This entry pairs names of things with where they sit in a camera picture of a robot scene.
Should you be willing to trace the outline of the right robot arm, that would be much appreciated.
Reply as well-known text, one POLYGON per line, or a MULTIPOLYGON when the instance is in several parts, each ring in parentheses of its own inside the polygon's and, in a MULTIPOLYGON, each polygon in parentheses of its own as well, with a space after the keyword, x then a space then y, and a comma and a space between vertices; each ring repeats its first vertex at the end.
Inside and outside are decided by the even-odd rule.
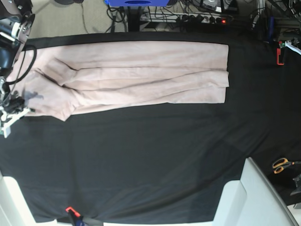
POLYGON ((0 2, 0 134, 5 138, 10 135, 10 127, 17 120, 34 111, 25 105, 22 97, 13 94, 16 84, 25 78, 35 62, 37 50, 34 46, 28 69, 23 75, 19 71, 14 81, 8 81, 19 55, 29 47, 26 42, 34 19, 30 0, 0 2))

